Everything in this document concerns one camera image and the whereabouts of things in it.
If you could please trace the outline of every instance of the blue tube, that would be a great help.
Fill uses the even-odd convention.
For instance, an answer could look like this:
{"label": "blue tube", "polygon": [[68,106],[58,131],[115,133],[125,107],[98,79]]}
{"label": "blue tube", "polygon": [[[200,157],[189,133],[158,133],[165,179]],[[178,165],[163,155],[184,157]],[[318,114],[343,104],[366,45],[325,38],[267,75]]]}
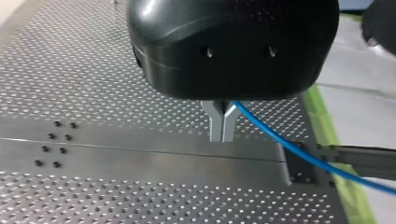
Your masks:
{"label": "blue tube", "polygon": [[292,142],[288,141],[284,137],[282,137],[280,134],[276,133],[274,130],[272,130],[270,127],[265,125],[261,120],[259,120],[256,116],[254,116],[246,107],[244,107],[241,103],[238,101],[233,101],[233,104],[242,112],[243,115],[245,115],[252,123],[254,123],[257,127],[259,127],[263,132],[268,134],[270,137],[272,137],[274,140],[276,140],[278,143],[280,143],[283,147],[287,148],[290,150],[292,153],[296,154],[297,156],[301,157],[302,159],[316,165],[317,167],[328,171],[332,174],[339,175],[345,179],[351,180],[353,182],[362,184],[364,186],[373,188],[373,189],[378,189],[381,191],[384,191],[386,193],[392,194],[396,196],[396,189],[387,187],[385,185],[380,185],[375,182],[363,179],[359,176],[352,175],[350,173],[347,173],[343,170],[340,170],[329,163],[322,161],[315,156],[311,155],[310,153],[300,149],[296,145],[294,145]]}

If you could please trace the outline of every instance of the screw hole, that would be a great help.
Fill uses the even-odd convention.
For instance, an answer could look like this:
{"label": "screw hole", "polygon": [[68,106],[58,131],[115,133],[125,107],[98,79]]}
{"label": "screw hole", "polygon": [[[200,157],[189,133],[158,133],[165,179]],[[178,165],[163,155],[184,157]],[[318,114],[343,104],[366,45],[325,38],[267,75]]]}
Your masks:
{"label": "screw hole", "polygon": [[262,56],[264,57],[275,58],[276,55],[277,48],[274,46],[264,47],[264,49],[262,50]]}
{"label": "screw hole", "polygon": [[201,47],[201,53],[206,56],[206,58],[213,58],[214,50],[209,46]]}

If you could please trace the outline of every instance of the black screw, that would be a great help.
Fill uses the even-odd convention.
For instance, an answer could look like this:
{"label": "black screw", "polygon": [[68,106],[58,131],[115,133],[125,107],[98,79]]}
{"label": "black screw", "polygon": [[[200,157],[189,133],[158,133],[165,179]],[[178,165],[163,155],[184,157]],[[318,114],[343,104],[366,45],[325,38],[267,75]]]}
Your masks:
{"label": "black screw", "polygon": [[330,186],[330,188],[335,188],[335,183],[334,183],[334,181],[329,181],[329,186]]}
{"label": "black screw", "polygon": [[55,167],[55,168],[60,168],[61,166],[62,166],[61,163],[58,162],[58,161],[55,161],[55,162],[53,163],[53,167]]}
{"label": "black screw", "polygon": [[36,166],[43,166],[43,165],[44,165],[44,162],[41,161],[41,160],[35,160],[35,165],[36,165]]}
{"label": "black screw", "polygon": [[75,122],[73,122],[73,123],[70,123],[70,127],[72,129],[76,129],[78,127],[78,125]]}
{"label": "black screw", "polygon": [[66,154],[67,153],[67,149],[64,147],[59,148],[59,150],[61,151],[62,154]]}
{"label": "black screw", "polygon": [[55,134],[49,133],[49,139],[55,139],[55,138],[56,138],[56,135],[55,135]]}
{"label": "black screw", "polygon": [[71,140],[73,139],[72,135],[70,135],[70,134],[65,135],[64,138],[65,138],[67,141],[71,141]]}
{"label": "black screw", "polygon": [[55,121],[55,122],[53,122],[53,124],[55,124],[56,127],[62,126],[62,123],[60,121]]}
{"label": "black screw", "polygon": [[43,151],[44,151],[44,152],[49,152],[49,151],[50,151],[50,148],[49,148],[49,147],[43,146],[42,148],[43,148]]}

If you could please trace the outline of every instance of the white floor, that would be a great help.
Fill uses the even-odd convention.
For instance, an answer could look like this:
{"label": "white floor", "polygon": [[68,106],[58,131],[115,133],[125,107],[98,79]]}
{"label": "white floor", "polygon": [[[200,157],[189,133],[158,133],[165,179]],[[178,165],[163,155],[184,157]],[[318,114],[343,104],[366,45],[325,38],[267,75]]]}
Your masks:
{"label": "white floor", "polygon": [[0,25],[21,5],[24,0],[0,0]]}

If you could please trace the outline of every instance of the perforated metal plate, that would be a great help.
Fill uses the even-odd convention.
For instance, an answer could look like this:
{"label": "perforated metal plate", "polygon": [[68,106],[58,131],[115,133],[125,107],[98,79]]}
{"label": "perforated metal plate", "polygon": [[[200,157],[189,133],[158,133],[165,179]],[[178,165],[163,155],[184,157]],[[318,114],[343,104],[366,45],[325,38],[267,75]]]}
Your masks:
{"label": "perforated metal plate", "polygon": [[337,223],[329,195],[0,173],[4,223]]}
{"label": "perforated metal plate", "polygon": [[[0,221],[346,223],[334,189],[287,185],[279,147],[246,119],[211,144],[198,102],[146,83],[125,1],[40,2],[0,46]],[[300,98],[248,107],[319,153]]]}

